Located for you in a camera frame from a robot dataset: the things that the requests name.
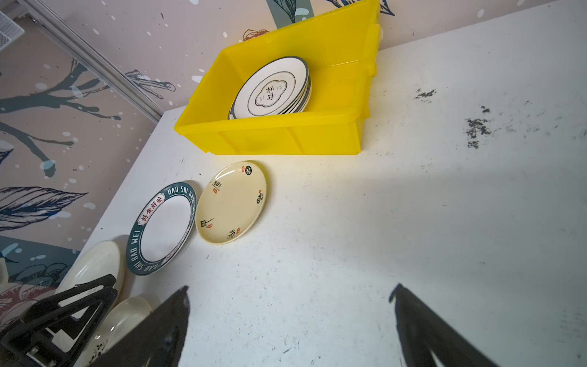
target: white plate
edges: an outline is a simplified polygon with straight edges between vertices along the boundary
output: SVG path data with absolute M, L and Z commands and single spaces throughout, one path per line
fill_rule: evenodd
M 73 263 L 72 268 L 55 290 L 55 294 L 67 291 L 76 285 L 96 280 L 108 274 L 112 274 L 116 278 L 114 288 L 120 293 L 124 281 L 124 266 L 122 263 L 122 253 L 116 242 L 102 241 L 97 243 L 90 247 L 76 260 L 76 262 Z M 70 303 L 82 299 L 89 294 L 95 293 L 100 289 L 102 289 L 102 286 L 92 288 L 81 294 L 75 295 L 74 297 L 64 299 L 59 305 L 61 307 L 69 305 Z M 78 319 L 81 318 L 86 309 L 76 312 L 73 316 Z M 63 330 L 59 330 L 53 336 L 53 343 L 64 352 L 70 350 L 76 340 L 77 338 L 72 339 Z
M 92 363 L 153 312 L 151 305 L 142 297 L 131 297 L 122 301 L 104 318 L 83 352 L 83 366 Z
M 202 192 L 195 212 L 200 236 L 215 245 L 236 240 L 257 220 L 266 195 L 265 175 L 254 163 L 221 170 Z
M 126 265 L 137 275 L 163 268 L 179 252 L 195 219 L 195 192 L 185 182 L 162 188 L 143 208 L 129 234 Z
M 295 56 L 277 59 L 254 73 L 234 101 L 234 117 L 278 115 L 303 91 L 308 66 Z

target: cream plate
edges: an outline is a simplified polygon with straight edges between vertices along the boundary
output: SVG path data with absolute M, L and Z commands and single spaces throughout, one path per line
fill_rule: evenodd
M 265 175 L 254 163 L 221 170 L 202 192 L 195 212 L 200 236 L 214 245 L 236 240 L 257 220 L 266 195 Z
M 79 284 L 84 284 L 89 281 L 96 280 L 104 275 L 112 274 L 116 278 L 114 288 L 120 292 L 122 283 L 124 281 L 124 266 L 122 254 L 118 245 L 114 241 L 102 241 L 90 247 L 73 263 L 72 268 L 63 281 L 59 284 L 55 293 L 67 291 Z M 75 295 L 68 299 L 64 299 L 59 303 L 61 307 L 69 305 L 83 297 L 95 293 L 102 289 L 102 286 L 92 288 L 86 292 Z M 75 318 L 81 318 L 86 309 L 73 314 Z M 54 334 L 53 343 L 61 350 L 67 352 L 71 349 L 76 339 L 72 339 L 63 330 L 59 330 Z
M 118 343 L 126 334 L 140 324 L 153 312 L 151 305 L 142 297 L 132 297 L 122 301 L 104 318 L 83 352 L 87 366 L 108 349 Z
M 290 106 L 308 80 L 308 66 L 288 56 L 260 68 L 242 86 L 234 101 L 234 117 L 277 115 Z

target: yellow plastic bin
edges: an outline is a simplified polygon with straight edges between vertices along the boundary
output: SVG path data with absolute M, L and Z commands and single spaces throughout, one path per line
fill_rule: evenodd
M 355 4 L 224 49 L 175 130 L 214 154 L 358 154 L 381 27 L 379 0 Z M 284 56 L 308 64 L 312 95 L 302 113 L 228 120 L 241 86 Z

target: table surface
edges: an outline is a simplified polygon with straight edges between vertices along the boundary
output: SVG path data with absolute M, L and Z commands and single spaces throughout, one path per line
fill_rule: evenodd
M 127 272 L 124 297 L 190 287 L 181 366 L 400 366 L 399 282 L 499 365 L 584 366 L 586 15 L 563 0 L 380 51 L 356 156 L 205 154 L 168 111 L 85 250 L 124 249 L 162 187 L 199 197 L 254 160 L 268 196 L 249 232 L 194 229 L 160 271 Z

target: wallpaper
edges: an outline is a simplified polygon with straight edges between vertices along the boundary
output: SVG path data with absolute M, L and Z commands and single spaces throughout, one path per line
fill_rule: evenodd
M 19 24 L 26 33 L 0 53 L 0 329 L 59 285 L 155 127 Z M 175 89 L 126 74 L 154 99 Z
M 218 53 L 358 0 L 45 0 L 121 72 L 172 83 L 152 99 L 187 104 Z M 380 0 L 380 47 L 447 32 L 550 0 Z M 333 32 L 344 37 L 344 32 Z

